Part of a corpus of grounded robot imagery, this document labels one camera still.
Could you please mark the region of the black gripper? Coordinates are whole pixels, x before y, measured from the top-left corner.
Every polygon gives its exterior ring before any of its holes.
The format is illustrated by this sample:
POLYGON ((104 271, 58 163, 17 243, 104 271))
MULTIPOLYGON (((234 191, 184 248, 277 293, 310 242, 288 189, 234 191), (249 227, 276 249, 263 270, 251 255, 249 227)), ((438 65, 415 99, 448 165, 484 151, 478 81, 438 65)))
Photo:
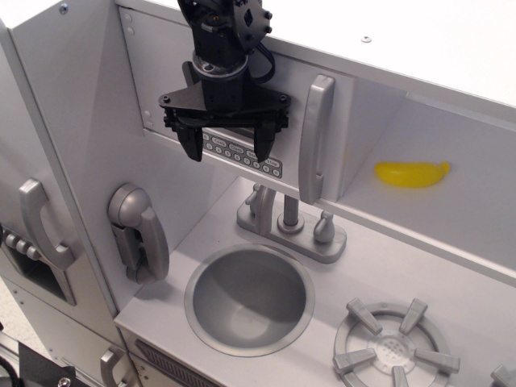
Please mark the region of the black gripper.
POLYGON ((257 159, 268 159, 277 131, 289 125, 290 97, 256 84, 248 74, 232 81, 200 79, 159 97, 164 125, 177 134, 186 155, 202 160, 205 127, 253 129, 257 159))

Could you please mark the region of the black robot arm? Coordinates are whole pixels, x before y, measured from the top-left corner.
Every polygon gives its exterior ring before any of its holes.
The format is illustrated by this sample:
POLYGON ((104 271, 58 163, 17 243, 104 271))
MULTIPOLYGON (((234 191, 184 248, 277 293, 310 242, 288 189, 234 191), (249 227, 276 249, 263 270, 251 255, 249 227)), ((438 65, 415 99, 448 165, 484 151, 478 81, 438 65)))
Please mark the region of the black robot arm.
POLYGON ((253 77, 249 56, 261 53, 273 65, 262 44, 271 32, 272 14, 260 1, 181 1, 181 12, 193 33, 193 59, 183 64, 184 89, 160 97, 164 124, 177 134, 187 156, 202 159, 205 127, 248 128, 253 132, 256 159, 268 159, 275 136, 289 125, 289 95, 263 84, 270 69, 253 77))

